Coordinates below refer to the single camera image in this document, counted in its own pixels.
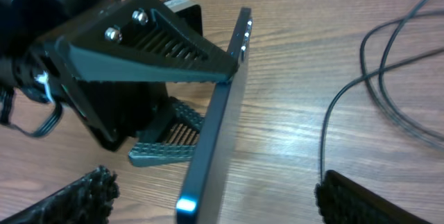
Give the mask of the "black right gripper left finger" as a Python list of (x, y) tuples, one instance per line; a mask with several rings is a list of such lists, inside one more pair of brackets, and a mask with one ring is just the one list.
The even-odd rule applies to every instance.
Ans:
[(1, 224), (108, 224), (118, 197), (117, 174), (98, 166)]

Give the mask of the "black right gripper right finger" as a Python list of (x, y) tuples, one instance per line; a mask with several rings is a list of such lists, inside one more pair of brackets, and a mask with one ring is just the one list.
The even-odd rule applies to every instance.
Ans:
[(430, 224), (333, 170), (316, 185), (315, 196), (326, 224)]

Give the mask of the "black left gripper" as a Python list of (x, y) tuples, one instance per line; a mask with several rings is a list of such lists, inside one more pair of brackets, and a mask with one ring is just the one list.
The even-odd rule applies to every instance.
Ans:
[[(14, 89), (32, 101), (55, 103), (55, 110), (29, 137), (47, 136), (62, 116), (66, 103), (85, 114), (73, 97), (83, 95), (102, 120), (117, 120), (119, 137), (108, 142), (92, 124), (86, 126), (100, 145), (116, 150), (145, 125), (137, 116), (153, 118), (153, 92), (167, 95), (161, 83), (224, 82), (236, 73), (238, 62), (229, 53), (190, 28), (160, 0), (125, 0), (95, 8), (62, 26), (56, 50), (77, 79), (72, 88), (60, 82), (53, 63), (41, 68), (27, 52), (39, 35), (68, 20), (55, 0), (1, 3), (1, 125), (10, 122)], [(194, 155), (204, 118), (186, 103), (171, 97), (128, 152), (133, 166), (188, 162)]]

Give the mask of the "blue Galaxy smartphone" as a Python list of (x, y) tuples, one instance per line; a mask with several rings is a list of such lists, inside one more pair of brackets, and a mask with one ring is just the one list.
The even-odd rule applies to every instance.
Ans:
[(239, 65), (228, 83), (216, 84), (194, 156), (176, 202), (177, 224), (216, 224), (234, 150), (248, 77), (252, 10), (242, 8), (228, 53)]

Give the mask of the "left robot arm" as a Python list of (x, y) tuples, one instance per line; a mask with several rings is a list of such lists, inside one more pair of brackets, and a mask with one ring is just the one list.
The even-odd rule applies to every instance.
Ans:
[(69, 106), (106, 150), (136, 138), (134, 166), (210, 163), (239, 66), (191, 0), (1, 0), (1, 125), (16, 90), (54, 106), (31, 138)]

